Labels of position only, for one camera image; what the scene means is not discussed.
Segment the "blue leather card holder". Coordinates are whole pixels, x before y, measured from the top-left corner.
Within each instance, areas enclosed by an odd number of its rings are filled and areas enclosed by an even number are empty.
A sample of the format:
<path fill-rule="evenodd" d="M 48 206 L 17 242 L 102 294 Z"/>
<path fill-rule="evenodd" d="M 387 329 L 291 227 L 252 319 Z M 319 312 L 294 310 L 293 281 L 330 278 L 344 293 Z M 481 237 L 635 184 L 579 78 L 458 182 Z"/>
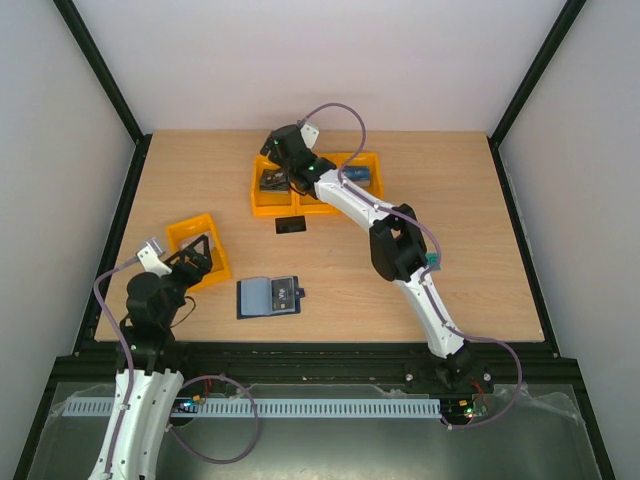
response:
<path fill-rule="evenodd" d="M 236 282 L 236 317 L 241 319 L 266 318 L 284 315 L 294 315 L 301 312 L 301 300 L 306 296 L 305 290 L 299 285 L 299 278 L 292 276 L 296 282 L 296 309 L 285 314 L 271 312 L 270 281 L 278 277 L 252 277 Z"/>

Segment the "black VIP card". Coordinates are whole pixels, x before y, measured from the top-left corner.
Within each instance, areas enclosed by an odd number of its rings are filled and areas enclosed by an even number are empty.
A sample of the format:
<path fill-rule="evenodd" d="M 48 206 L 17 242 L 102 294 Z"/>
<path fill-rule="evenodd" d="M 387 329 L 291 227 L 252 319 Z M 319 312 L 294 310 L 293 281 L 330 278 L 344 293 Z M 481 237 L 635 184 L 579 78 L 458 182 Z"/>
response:
<path fill-rule="evenodd" d="M 273 278 L 271 287 L 271 312 L 285 314 L 296 309 L 296 282 L 292 276 Z"/>

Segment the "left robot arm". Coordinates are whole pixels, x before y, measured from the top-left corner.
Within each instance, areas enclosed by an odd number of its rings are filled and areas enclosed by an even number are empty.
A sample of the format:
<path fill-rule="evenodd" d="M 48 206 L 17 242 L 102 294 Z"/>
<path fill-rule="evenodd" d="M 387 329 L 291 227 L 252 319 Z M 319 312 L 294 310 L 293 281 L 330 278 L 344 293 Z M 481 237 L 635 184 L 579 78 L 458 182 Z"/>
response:
<path fill-rule="evenodd" d="M 163 260 L 152 238 L 132 258 L 99 275 L 93 291 L 119 340 L 115 395 L 92 479 L 154 479 L 170 411 L 183 384 L 182 349 L 172 332 L 187 291 L 213 267 L 209 237 L 202 234 Z M 128 282 L 126 310 L 116 321 L 101 283 L 117 272 L 141 264 Z"/>

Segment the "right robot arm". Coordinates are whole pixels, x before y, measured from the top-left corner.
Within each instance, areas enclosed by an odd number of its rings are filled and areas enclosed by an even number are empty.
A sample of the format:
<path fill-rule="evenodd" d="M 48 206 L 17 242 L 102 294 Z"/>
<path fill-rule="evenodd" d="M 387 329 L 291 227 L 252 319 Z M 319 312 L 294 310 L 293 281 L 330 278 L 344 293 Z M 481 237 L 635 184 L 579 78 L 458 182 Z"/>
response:
<path fill-rule="evenodd" d="M 299 125 L 271 131 L 260 154 L 280 167 L 299 192 L 334 207 L 368 233 L 374 269 L 405 295 L 426 333 L 430 353 L 438 358 L 438 384 L 450 392 L 466 385 L 471 379 L 469 342 L 431 278 L 414 210 L 407 204 L 394 206 L 354 184 L 333 162 L 312 152 Z"/>

